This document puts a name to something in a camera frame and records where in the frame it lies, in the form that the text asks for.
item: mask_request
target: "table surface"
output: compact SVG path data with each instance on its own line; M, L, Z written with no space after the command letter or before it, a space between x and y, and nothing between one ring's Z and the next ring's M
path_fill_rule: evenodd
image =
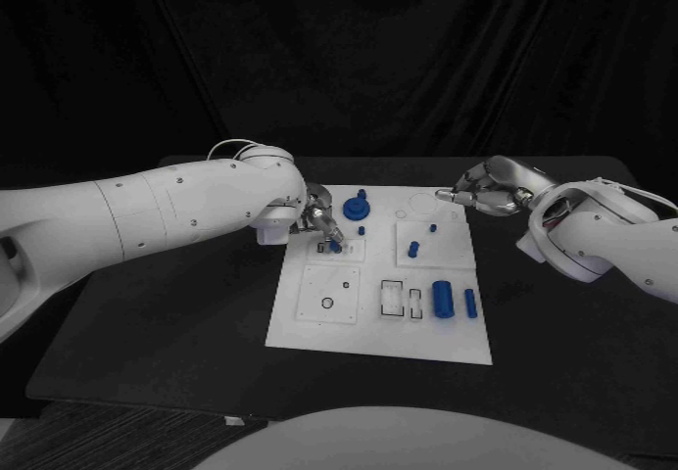
M559 181L636 186L608 157L520 158ZM160 166L199 160L170 157ZM450 187L476 158L297 158L307 181ZM678 453L678 307L619 270L590 284L515 247L528 214L467 210L495 365L265 348L285 247L245 228L101 269L31 398L281 420L366 405L444 409L585 447Z

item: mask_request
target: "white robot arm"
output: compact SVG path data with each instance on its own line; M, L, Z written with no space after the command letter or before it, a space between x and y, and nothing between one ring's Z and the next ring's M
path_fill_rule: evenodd
M92 271L246 225L259 245L285 244L290 232L307 230L343 242L329 192L304 183L277 147L256 145L239 160L0 191L0 342Z
M437 198L496 216L532 211L516 245L572 279L591 282L616 266L653 296L678 304L678 218L655 212L621 187L678 208L663 198L601 178L559 184L503 156L476 165Z

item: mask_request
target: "white board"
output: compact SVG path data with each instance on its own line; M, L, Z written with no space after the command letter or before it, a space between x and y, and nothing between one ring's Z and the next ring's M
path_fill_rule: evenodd
M435 199L440 188L324 187L346 248L340 254L319 253L321 232L290 237L265 346L492 364L464 207ZM370 214L353 221L342 207L359 189L368 193ZM420 243L415 258L408 257L411 241ZM398 292L395 284L383 285L386 310L394 312L399 295L402 316L381 314L383 280L402 286ZM451 318L434 314L432 283L440 280L451 285ZM476 318L466 311L466 289L474 291Z

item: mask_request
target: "gray carpet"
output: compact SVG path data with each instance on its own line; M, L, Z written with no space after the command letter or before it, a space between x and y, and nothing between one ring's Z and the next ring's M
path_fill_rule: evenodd
M39 419L11 425L0 470L189 470L265 426L226 426L223 417L202 413L55 402ZM642 470L678 469L669 457L610 456Z

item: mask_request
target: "black backdrop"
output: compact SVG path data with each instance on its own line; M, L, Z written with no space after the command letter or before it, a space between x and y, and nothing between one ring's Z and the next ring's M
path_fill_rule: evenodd
M668 0L1 2L0 188L242 137L300 156L611 155L675 200L676 26ZM24 381L82 284L0 346L3 414L39 411Z

